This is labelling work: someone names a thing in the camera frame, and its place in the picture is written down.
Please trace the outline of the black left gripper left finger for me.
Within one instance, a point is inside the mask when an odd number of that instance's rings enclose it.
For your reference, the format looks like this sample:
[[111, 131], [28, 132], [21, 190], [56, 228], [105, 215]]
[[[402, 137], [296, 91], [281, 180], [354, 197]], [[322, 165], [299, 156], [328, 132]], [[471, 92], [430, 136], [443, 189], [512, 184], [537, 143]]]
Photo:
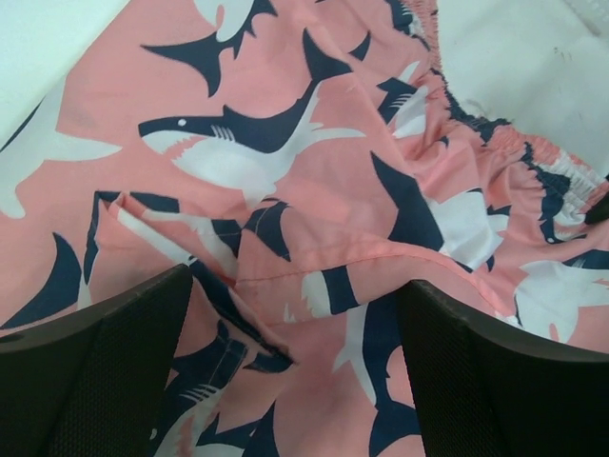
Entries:
[[2, 337], [2, 455], [146, 455], [191, 286], [177, 266]]

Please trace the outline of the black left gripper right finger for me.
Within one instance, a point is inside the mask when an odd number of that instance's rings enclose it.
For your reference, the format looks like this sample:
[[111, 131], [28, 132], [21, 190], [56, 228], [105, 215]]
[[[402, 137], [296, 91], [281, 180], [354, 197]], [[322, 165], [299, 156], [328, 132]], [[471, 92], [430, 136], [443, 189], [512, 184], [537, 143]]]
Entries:
[[607, 455], [607, 354], [512, 327], [426, 281], [397, 301], [426, 455]]

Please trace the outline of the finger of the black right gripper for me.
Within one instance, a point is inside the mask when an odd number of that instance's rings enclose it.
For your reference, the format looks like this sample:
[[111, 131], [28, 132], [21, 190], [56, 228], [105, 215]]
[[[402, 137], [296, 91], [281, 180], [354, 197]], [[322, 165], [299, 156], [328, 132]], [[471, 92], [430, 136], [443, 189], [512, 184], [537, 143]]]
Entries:
[[585, 213], [586, 224], [598, 224], [608, 220], [608, 181], [596, 188], [588, 200], [589, 208]]

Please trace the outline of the pink shark print shorts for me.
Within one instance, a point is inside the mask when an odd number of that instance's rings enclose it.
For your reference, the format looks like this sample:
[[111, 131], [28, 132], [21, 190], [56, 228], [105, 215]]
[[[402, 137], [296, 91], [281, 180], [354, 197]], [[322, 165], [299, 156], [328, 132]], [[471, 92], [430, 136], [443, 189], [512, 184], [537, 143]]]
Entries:
[[420, 456], [395, 291], [608, 348], [606, 180], [466, 113], [433, 1], [132, 1], [1, 149], [1, 331], [193, 274], [151, 456]]

